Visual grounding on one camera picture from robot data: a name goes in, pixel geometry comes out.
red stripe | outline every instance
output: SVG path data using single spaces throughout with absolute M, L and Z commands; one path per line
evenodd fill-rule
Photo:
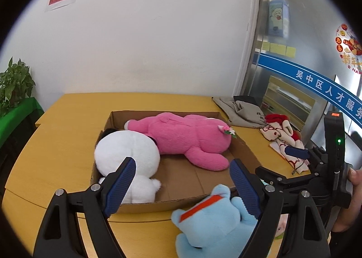
M 205 202 L 198 204 L 196 207 L 194 207 L 194 208 L 190 209 L 189 211 L 186 211 L 184 214 L 182 214 L 180 217 L 180 222 L 184 221 L 186 218 L 189 218 L 196 212 L 216 203 L 217 201 L 221 200 L 222 198 L 223 197 L 220 195 L 214 195 L 211 198 L 207 199 Z

human hand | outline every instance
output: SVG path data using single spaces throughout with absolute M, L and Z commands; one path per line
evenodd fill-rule
M 333 232 L 344 232 L 348 230 L 358 217 L 362 206 L 362 169 L 348 171 L 348 179 L 353 184 L 351 204 L 348 209 L 342 208 L 334 226 Z

green potted plant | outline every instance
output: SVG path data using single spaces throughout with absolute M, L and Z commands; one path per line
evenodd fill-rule
M 35 82 L 26 66 L 20 59 L 13 64 L 9 61 L 8 69 L 0 73 L 0 117 L 6 115 L 11 108 L 17 107 L 26 97 L 31 96 Z

white plush toy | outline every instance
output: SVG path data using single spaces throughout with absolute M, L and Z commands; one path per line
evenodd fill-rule
M 160 152 L 152 139 L 139 132 L 119 130 L 106 135 L 95 147 L 95 164 L 105 177 L 115 172 L 126 157 L 135 160 L 136 174 L 122 203 L 154 202 L 161 183 L 150 179 L 160 163 Z

green tablecloth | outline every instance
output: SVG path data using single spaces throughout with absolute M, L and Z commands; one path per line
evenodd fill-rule
M 40 110 L 41 113 L 44 113 L 35 98 L 26 98 L 18 107 L 10 110 L 8 114 L 0 118 L 0 147 L 2 147 L 9 135 L 11 135 L 21 121 L 34 110 Z

